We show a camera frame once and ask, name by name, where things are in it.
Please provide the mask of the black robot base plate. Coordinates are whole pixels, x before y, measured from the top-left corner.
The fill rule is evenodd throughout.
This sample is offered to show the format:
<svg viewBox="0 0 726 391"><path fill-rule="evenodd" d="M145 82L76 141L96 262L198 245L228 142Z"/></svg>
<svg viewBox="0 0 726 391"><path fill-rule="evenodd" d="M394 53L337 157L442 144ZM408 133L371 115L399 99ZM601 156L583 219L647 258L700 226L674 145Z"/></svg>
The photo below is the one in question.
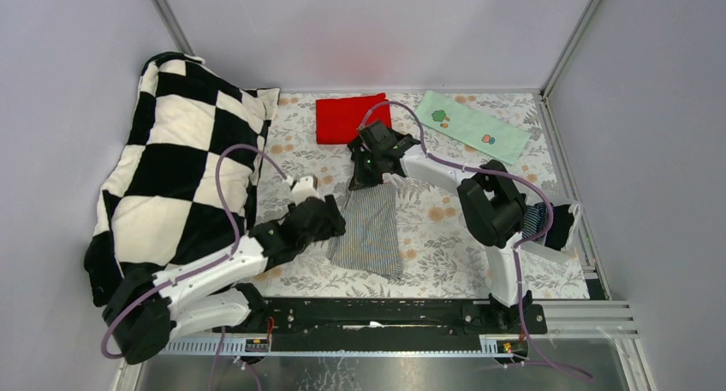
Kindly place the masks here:
<svg viewBox="0 0 726 391"><path fill-rule="evenodd" d="M541 305L529 295L524 311L488 299L268 298L259 317L227 329L264 333L269 319L275 334L310 332L323 327L446 328L456 334L531 335L548 332Z"/></svg>

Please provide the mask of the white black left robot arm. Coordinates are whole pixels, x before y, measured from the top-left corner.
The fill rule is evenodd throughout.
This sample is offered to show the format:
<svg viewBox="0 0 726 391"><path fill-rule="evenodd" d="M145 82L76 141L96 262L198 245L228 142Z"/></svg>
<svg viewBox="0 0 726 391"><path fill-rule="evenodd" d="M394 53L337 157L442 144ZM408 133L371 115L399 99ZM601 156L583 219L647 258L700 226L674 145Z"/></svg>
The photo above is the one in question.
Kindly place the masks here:
<svg viewBox="0 0 726 391"><path fill-rule="evenodd" d="M216 327L247 332L265 323L264 307L234 287L292 261L314 242L343 235L345 220L331 195L290 204L286 216L255 226L230 247L192 263L128 273L105 307L102 354L138 364L170 341Z"/></svg>

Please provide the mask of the grey striped underwear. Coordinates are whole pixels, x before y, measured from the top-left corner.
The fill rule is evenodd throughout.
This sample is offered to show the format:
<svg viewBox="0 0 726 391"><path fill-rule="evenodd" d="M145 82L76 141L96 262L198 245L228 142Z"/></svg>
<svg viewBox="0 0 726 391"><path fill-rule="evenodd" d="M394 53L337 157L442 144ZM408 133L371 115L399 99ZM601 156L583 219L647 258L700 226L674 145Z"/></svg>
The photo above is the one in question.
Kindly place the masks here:
<svg viewBox="0 0 726 391"><path fill-rule="evenodd" d="M348 270L366 271L389 280L403 274L396 230L396 190L384 183L351 191L342 207L345 233L332 239L327 257Z"/></svg>

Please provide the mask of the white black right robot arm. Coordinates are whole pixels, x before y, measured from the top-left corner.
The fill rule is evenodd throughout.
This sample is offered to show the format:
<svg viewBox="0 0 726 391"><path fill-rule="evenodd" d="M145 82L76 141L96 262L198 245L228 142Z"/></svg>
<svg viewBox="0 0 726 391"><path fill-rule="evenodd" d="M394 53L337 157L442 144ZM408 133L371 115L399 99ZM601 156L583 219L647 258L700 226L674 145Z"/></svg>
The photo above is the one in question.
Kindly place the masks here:
<svg viewBox="0 0 726 391"><path fill-rule="evenodd" d="M525 321L519 304L518 279L513 254L514 243L522 238L526 196L496 159L471 169L424 150L410 134L402 134L376 121L363 128L348 143L354 173L348 188L360 190L383 182L385 174L424 181L458 196L469 233L485 247L492 269L491 295L496 304L491 321L496 329L511 333Z"/></svg>

